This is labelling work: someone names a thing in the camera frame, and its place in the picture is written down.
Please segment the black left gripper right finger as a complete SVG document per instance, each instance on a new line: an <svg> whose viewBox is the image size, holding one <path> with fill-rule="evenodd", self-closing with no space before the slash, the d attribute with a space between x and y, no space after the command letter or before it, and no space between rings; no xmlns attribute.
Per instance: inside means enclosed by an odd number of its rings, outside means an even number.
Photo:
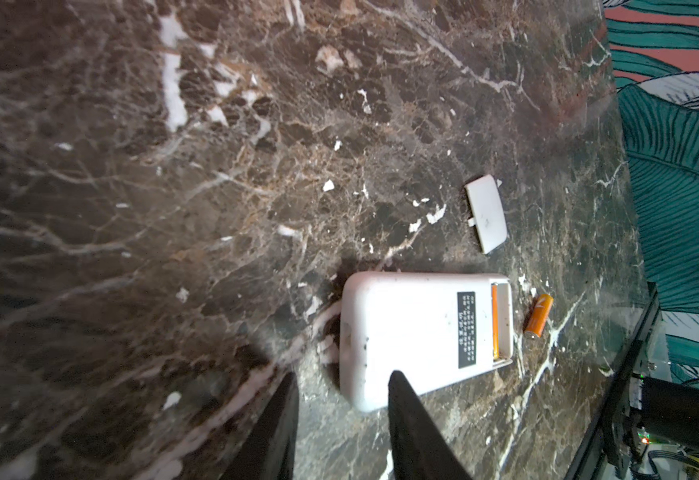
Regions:
<svg viewBox="0 0 699 480"><path fill-rule="evenodd" d="M395 479L471 479L399 370L389 378L387 418Z"/></svg>

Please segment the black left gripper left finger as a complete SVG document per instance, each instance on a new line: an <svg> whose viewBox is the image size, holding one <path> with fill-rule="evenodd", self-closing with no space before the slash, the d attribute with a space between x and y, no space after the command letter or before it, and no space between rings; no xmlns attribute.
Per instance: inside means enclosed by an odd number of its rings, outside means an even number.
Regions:
<svg viewBox="0 0 699 480"><path fill-rule="evenodd" d="M293 479L300 392L288 373L221 479Z"/></svg>

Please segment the white remote control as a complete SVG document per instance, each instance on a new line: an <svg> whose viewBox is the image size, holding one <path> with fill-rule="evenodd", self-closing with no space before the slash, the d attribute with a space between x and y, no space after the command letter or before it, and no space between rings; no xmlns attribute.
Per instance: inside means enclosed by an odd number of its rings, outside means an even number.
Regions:
<svg viewBox="0 0 699 480"><path fill-rule="evenodd" d="M493 283L499 361L493 361ZM513 362L513 291L503 275L359 272L345 283L341 308L340 389L361 412L387 407L395 370L423 395Z"/></svg>

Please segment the orange battery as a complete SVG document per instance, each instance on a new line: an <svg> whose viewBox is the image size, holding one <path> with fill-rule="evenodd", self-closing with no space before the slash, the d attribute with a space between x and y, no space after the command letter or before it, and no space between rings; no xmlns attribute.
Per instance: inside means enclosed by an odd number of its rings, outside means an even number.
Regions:
<svg viewBox="0 0 699 480"><path fill-rule="evenodd" d="M499 342L499 288L491 284L491 330L493 330L493 361L501 358L501 342Z"/></svg>
<svg viewBox="0 0 699 480"><path fill-rule="evenodd" d="M541 338L543 330L547 325L551 308L553 307L553 297L549 294L541 294L537 296L531 314L525 324L525 336L529 338Z"/></svg>

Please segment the white battery cover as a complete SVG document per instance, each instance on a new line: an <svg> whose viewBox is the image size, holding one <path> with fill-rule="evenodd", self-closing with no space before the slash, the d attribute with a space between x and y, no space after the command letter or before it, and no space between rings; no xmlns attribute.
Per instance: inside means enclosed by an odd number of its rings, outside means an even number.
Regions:
<svg viewBox="0 0 699 480"><path fill-rule="evenodd" d="M485 175L465 186L481 252L489 254L507 240L507 221L497 180Z"/></svg>

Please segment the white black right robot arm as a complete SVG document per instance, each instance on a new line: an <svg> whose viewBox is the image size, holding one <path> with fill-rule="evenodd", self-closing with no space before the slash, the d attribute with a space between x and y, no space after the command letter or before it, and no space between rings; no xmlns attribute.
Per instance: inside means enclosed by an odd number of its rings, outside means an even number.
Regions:
<svg viewBox="0 0 699 480"><path fill-rule="evenodd" d="M699 388L697 380L675 384L645 377L635 380L637 404L631 413L649 435L699 450Z"/></svg>

